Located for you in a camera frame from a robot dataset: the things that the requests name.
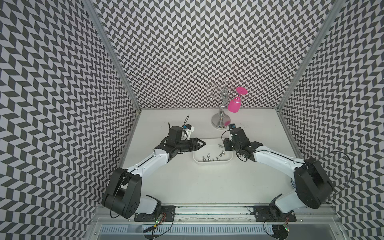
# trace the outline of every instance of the black and white pattern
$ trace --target black and white pattern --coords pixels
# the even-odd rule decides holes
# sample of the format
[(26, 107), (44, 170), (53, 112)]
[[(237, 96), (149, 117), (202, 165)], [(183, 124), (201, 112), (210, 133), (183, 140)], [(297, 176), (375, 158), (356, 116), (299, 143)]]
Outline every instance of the black and white pattern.
[(0, 7), (0, 239), (81, 239), (135, 110), (79, 0)]
[(217, 107), (208, 85), (275, 107), (334, 0), (94, 0), (143, 108)]
[(384, 239), (384, 82), (380, 0), (347, 1), (283, 115), (306, 157), (323, 157), (340, 191), (329, 201), (352, 239)]

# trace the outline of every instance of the cable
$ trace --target cable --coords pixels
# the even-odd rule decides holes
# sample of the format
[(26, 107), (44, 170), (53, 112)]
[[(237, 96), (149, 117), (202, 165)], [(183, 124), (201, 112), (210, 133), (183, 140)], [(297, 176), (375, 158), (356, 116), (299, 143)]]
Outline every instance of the cable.
[(266, 219), (266, 220), (264, 221), (264, 223), (263, 223), (263, 229), (264, 229), (264, 231), (265, 231), (266, 234), (270, 235), (270, 234), (265, 230), (265, 227), (264, 227), (265, 222), (268, 221), (268, 220), (272, 220), (272, 221), (274, 221), (273, 219)]
[(226, 131), (223, 132), (223, 134), (221, 134), (221, 141), (224, 141), (224, 140), (223, 140), (223, 135), (224, 135), (224, 133), (226, 133), (226, 132), (228, 132), (228, 131), (231, 131), (231, 130), (232, 130), (232, 129), (230, 129), (230, 130), (226, 130)]
[(161, 219), (161, 221), (160, 221), (160, 223), (159, 223), (158, 225), (160, 225), (160, 224), (164, 221), (164, 219), (166, 218), (166, 216), (167, 216), (164, 212), (162, 212), (162, 214), (164, 214), (164, 216), (163, 216), (163, 218)]
[(148, 216), (150, 216), (153, 220), (156, 220), (156, 218), (154, 218), (152, 214), (146, 214), (145, 212), (143, 212), (143, 213), (141, 213), (141, 214), (148, 215)]
[[(269, 151), (268, 151), (268, 150), (260, 150), (260, 151), (257, 151), (257, 152), (269, 152)], [(278, 153), (276, 153), (276, 152), (271, 152), (271, 153), (276, 154), (276, 155), (279, 155), (280, 157), (285, 157), (286, 159), (288, 159), (288, 160), (290, 160), (290, 161), (292, 161), (292, 162), (295, 162), (295, 163), (305, 164), (305, 162), (297, 162), (297, 161), (294, 161), (294, 160), (292, 160), (292, 159), (290, 159), (290, 158), (288, 158), (288, 157), (286, 157), (286, 156), (280, 155), (280, 154), (278, 154)]]
[(188, 114), (187, 118), (184, 120), (183, 126), (187, 123), (188, 119), (189, 119), (189, 114)]
[(166, 234), (166, 233), (172, 228), (174, 222), (175, 222), (175, 216), (173, 216), (173, 221), (172, 221), (172, 224), (171, 224), (171, 226), (169, 227), (169, 229), (168, 229), (167, 231), (163, 232), (162, 234), (160, 234), (158, 237), (160, 237), (160, 236)]
[(246, 162), (246, 161), (248, 161), (248, 158), (245, 158), (246, 160), (244, 161), (244, 160), (242, 160), (240, 157), (239, 157), (239, 154), (236, 152), (236, 156), (237, 156), (237, 158), (238, 159), (240, 159), (241, 161), (243, 161), (243, 162)]
[(341, 189), (341, 190), (338, 191), (337, 193), (334, 193), (334, 194), (332, 194), (332, 195), (330, 196), (330, 197), (333, 197), (334, 195), (336, 195), (336, 194), (338, 194), (338, 193), (344, 191), (344, 189), (347, 187), (347, 185), (348, 185), (349, 182), (351, 181), (351, 179), (352, 179), (352, 172), (353, 172), (353, 169), (352, 169), (352, 165), (353, 165), (353, 164), (352, 164), (352, 160), (351, 160), (351, 158), (348, 156), (347, 153), (344, 153), (344, 152), (341, 152), (341, 151), (336, 151), (336, 150), (332, 150), (331, 152), (339, 152), (339, 153), (344, 154), (345, 156), (347, 156), (347, 158), (348, 158), (348, 160), (349, 160), (349, 162), (350, 162), (350, 164), (351, 164), (351, 167), (350, 167), (350, 169), (351, 169), (351, 173), (349, 174), (348, 181), (347, 181), (346, 183), (344, 183), (344, 187), (343, 187), (343, 189)]
[[(123, 181), (121, 183), (123, 183), (127, 179), (128, 176), (129, 176), (129, 174), (127, 174), (125, 176), (125, 178), (123, 179)], [(115, 196), (113, 197), (113, 201), (112, 201), (112, 204), (111, 204), (111, 209), (109, 210), (109, 215), (111, 216), (111, 218), (117, 218), (118, 216), (120, 216), (120, 214), (118, 214), (116, 217), (112, 217), (112, 207), (113, 207), (113, 203), (115, 202), (116, 195), (118, 194), (118, 191), (119, 191), (119, 189), (116, 190)]]
[(188, 138), (187, 131), (186, 131), (186, 130), (183, 130), (183, 132), (185, 133), (185, 139), (184, 139), (184, 140), (187, 140), (187, 138)]

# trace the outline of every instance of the white tabletop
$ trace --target white tabletop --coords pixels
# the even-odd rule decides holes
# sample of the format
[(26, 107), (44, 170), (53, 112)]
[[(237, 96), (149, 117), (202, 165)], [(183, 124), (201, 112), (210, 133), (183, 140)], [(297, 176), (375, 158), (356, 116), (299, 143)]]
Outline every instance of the white tabletop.
[[(143, 110), (135, 129), (128, 153), (122, 164), (128, 168), (147, 157), (168, 134), (171, 126), (187, 123), (195, 127), (192, 137), (220, 137), (224, 130), (211, 124), (216, 109)], [(226, 113), (231, 123), (244, 129), (249, 140), (258, 141), (269, 148), (295, 156), (274, 109), (240, 109)], [(270, 203), (280, 193), (292, 190), (290, 178), (283, 173), (257, 162), (242, 162), (234, 158), (224, 165), (201, 166), (192, 153), (175, 156), (150, 177), (143, 179), (142, 194), (151, 195), (163, 203)]]

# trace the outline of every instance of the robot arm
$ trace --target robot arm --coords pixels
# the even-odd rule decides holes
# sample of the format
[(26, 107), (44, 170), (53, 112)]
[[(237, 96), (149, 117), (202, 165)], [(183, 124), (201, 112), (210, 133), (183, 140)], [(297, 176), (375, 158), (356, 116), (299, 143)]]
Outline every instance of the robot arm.
[(226, 138), (223, 141), (226, 151), (236, 151), (249, 160), (273, 167), (295, 180), (296, 190), (280, 194), (270, 203), (271, 218), (283, 219), (293, 209), (304, 206), (317, 209), (334, 190), (333, 183), (318, 160), (293, 158), (273, 151), (262, 143), (250, 142), (240, 127), (230, 130), (230, 135), (232, 140)]
[(152, 154), (132, 167), (117, 168), (112, 173), (101, 204), (124, 218), (130, 218), (135, 212), (146, 214), (156, 212), (161, 202), (150, 196), (141, 196), (142, 179), (167, 164), (178, 153), (196, 151), (205, 146), (205, 142), (190, 137), (193, 129), (189, 124), (185, 129), (178, 126), (171, 127), (168, 136)]

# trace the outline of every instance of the vent grille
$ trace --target vent grille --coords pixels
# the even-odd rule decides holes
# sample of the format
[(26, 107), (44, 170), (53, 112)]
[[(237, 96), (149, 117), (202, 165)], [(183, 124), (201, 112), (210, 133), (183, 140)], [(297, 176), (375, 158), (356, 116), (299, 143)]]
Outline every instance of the vent grille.
[[(152, 226), (151, 224), (145, 225), (117, 225), (117, 224), (103, 224), (100, 234), (143, 234), (144, 229)], [(154, 230), (154, 234), (162, 234), (168, 230), (170, 225), (161, 225)], [(175, 226), (167, 232), (167, 234), (178, 235), (260, 235), (269, 233), (273, 234), (272, 225), (266, 224), (265, 230), (261, 224), (246, 225), (246, 224), (183, 224), (182, 226)]]

